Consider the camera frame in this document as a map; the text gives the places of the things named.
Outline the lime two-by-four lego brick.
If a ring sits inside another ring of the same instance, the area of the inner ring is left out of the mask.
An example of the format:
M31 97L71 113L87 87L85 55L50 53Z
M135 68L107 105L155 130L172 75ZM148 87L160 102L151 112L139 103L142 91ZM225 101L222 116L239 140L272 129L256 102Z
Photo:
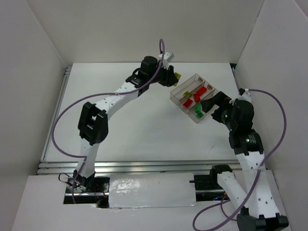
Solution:
M175 75L175 77L177 78L177 80L179 80L180 77L181 77L181 74L179 74L179 73L174 73L174 75Z

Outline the red two-by-four lego brick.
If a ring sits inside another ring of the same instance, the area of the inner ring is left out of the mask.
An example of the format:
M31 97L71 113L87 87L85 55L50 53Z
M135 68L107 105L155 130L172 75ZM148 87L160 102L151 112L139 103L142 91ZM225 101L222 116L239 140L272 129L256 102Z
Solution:
M196 94L199 95L199 96L202 96L204 93L206 93L207 91L207 88L206 87L201 87L197 92Z

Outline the red two-by-two lego brick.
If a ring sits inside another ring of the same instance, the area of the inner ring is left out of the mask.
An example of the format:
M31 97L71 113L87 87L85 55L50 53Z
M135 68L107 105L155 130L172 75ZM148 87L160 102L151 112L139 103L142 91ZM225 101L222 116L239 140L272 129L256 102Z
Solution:
M193 98L194 98L194 101L195 101L196 103L200 102L200 100L201 100L200 95L198 95L198 94L194 94L194 95L193 95Z

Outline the red curved lego piece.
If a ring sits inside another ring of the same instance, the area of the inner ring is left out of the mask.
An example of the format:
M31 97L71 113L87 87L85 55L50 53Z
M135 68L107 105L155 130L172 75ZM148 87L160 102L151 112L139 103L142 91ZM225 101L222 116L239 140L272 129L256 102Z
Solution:
M185 103L183 104L184 107L186 108L190 108L191 104L193 103L193 100L192 99L187 99L185 101Z

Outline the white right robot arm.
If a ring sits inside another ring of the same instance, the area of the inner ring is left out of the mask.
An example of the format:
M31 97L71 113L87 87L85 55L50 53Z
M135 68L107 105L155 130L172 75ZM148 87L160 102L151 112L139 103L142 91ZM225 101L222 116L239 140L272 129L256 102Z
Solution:
M232 219L241 231L281 231L288 227L287 216L282 215L273 199L267 179L265 162L269 154L264 154L260 135L253 129L254 107L248 89L240 89L239 96L231 99L223 92L200 102L203 112L216 110L212 118L226 126L229 144L242 168L244 191L228 165L216 165L210 170L215 185L220 186L236 210L217 230Z

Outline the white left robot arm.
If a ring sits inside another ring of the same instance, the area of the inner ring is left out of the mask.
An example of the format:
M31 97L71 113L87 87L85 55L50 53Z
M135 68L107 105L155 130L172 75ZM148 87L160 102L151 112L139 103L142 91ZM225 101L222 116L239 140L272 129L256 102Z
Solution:
M100 143L108 135L109 119L125 104L145 93L150 84L159 83L165 87L176 85L179 80L174 73L174 67L169 65L173 58L171 52L160 54L158 58L144 57L140 67L113 95L99 102L87 102L83 105L78 123L82 160L78 162L73 177L86 190L92 189L94 185L95 160Z

